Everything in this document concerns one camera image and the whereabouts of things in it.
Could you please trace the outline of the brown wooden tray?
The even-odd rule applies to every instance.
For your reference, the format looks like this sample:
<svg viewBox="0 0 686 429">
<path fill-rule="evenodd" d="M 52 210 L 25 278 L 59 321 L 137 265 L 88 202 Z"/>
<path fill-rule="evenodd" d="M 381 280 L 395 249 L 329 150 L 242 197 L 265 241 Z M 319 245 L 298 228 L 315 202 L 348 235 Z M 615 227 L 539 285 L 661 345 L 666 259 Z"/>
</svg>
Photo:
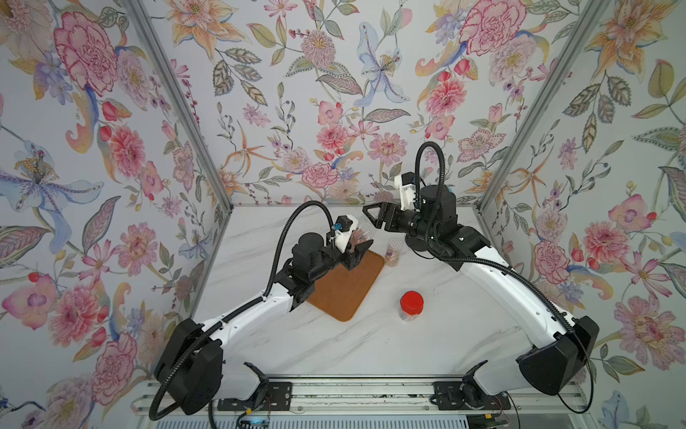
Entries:
<svg viewBox="0 0 686 429">
<path fill-rule="evenodd" d="M 368 251 L 352 271 L 338 266 L 315 283 L 307 303 L 339 322 L 349 322 L 384 268 L 381 255 Z"/>
</svg>

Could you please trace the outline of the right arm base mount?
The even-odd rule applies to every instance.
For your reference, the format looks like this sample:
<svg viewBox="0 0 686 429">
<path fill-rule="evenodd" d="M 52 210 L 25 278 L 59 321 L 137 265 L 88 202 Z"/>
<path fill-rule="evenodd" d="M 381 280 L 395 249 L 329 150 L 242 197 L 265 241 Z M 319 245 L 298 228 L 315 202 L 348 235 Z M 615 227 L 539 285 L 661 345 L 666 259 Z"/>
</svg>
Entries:
<svg viewBox="0 0 686 429">
<path fill-rule="evenodd" d="M 498 411 L 509 410 L 512 404 L 506 393 L 487 395 L 475 382 L 475 373 L 484 360 L 471 368 L 459 381 L 434 382 L 430 404 L 440 411 Z"/>
</svg>

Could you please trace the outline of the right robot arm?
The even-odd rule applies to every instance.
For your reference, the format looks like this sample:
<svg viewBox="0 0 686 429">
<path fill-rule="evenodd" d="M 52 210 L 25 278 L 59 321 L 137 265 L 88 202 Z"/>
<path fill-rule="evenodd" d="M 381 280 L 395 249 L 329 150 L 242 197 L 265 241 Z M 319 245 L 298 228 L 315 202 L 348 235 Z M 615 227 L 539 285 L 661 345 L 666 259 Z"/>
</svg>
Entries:
<svg viewBox="0 0 686 429">
<path fill-rule="evenodd" d="M 491 243 L 458 221 L 456 198 L 447 187 L 431 185 L 419 195 L 402 189 L 404 203 L 374 203 L 363 208 L 377 229 L 402 233 L 410 248 L 428 251 L 481 287 L 511 316 L 528 340 L 520 350 L 483 360 L 462 377 L 464 394 L 495 396 L 531 387 L 557 396 L 586 366 L 600 329 L 589 317 L 575 318 L 507 266 Z"/>
</svg>

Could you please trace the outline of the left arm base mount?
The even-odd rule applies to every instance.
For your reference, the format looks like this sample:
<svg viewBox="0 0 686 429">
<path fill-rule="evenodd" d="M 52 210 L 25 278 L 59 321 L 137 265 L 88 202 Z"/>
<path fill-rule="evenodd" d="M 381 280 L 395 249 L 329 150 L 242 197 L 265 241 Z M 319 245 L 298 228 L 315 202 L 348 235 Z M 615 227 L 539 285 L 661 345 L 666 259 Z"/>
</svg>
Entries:
<svg viewBox="0 0 686 429">
<path fill-rule="evenodd" d="M 292 397 L 293 383 L 273 381 L 257 366 L 245 362 L 225 368 L 214 400 L 219 411 L 289 411 Z"/>
</svg>

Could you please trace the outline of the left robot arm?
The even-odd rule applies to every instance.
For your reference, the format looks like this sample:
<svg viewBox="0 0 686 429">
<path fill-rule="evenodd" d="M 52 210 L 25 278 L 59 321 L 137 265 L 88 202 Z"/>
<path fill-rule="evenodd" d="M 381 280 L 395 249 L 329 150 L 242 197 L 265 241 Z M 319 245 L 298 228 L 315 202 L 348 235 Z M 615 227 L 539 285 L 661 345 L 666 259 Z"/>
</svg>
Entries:
<svg viewBox="0 0 686 429">
<path fill-rule="evenodd" d="M 350 243 L 351 233 L 324 238 L 316 232 L 300 237 L 292 256 L 268 287 L 248 302 L 204 323 L 192 319 L 173 331 L 155 369 L 160 386 L 148 417 L 158 421 L 179 409 L 193 415 L 214 400 L 233 400 L 246 409 L 264 403 L 269 379 L 254 364 L 229 368 L 227 356 L 240 340 L 266 322 L 295 310 L 315 291 L 318 280 L 334 268 L 357 268 L 371 241 Z"/>
</svg>

